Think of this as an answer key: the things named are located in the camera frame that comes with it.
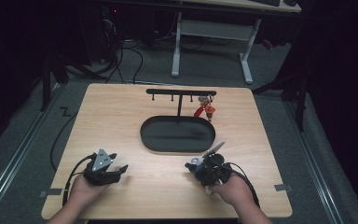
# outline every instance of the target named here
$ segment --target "red object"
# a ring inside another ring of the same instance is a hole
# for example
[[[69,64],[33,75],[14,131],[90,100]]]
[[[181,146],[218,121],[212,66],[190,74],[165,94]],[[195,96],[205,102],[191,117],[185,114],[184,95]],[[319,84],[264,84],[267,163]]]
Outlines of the red object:
[[[194,117],[199,117],[201,114],[202,114],[202,111],[203,111],[203,106],[200,106],[200,108],[198,108],[196,110],[196,112],[194,112]]]

